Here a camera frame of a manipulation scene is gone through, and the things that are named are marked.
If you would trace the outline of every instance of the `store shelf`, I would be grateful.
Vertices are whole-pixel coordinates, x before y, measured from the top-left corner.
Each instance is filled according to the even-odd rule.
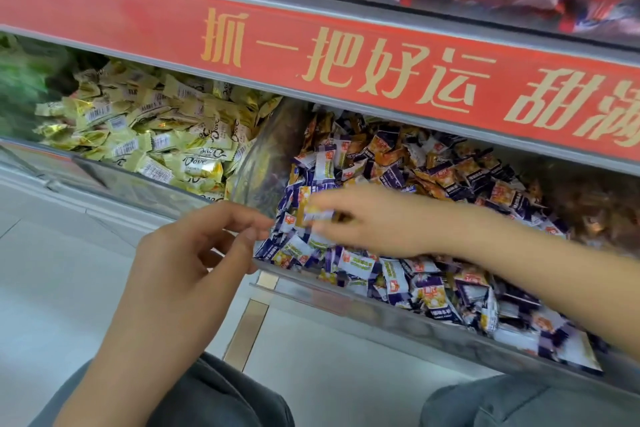
[[[640,175],[636,50],[441,12],[344,0],[0,0],[0,30]]]

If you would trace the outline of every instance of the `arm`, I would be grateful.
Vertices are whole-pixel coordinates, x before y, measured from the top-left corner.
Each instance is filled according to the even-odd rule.
[[[54,425],[145,425],[213,339],[245,273],[254,271],[253,243],[271,225],[225,202],[144,237],[100,350]]]
[[[381,255],[460,257],[541,298],[640,360],[640,263],[508,220],[473,204],[438,201],[375,185],[312,195],[310,204],[354,217],[314,231]]]

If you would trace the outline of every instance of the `floor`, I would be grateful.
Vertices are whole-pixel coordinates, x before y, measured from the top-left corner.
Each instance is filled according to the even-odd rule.
[[[89,236],[84,215],[57,204],[24,212],[22,197],[3,189],[0,425],[23,427],[95,354],[124,287],[134,244],[104,228]],[[215,355],[225,354],[251,290],[248,283],[240,288],[208,348]],[[264,318],[244,372],[281,393],[302,427],[417,425],[432,391],[472,379],[460,369],[276,307]]]

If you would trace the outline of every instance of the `red banner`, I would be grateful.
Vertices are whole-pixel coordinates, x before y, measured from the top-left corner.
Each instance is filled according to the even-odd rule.
[[[640,68],[225,0],[0,0],[0,23],[640,161]]]

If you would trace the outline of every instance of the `gray pants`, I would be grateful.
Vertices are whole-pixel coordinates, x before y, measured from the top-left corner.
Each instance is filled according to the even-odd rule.
[[[51,427],[88,364],[53,396],[31,427]],[[587,396],[526,376],[496,376],[438,390],[427,399],[421,427],[631,427],[640,408],[615,397]],[[223,361],[203,354],[167,393],[149,427],[288,427],[284,399]]]

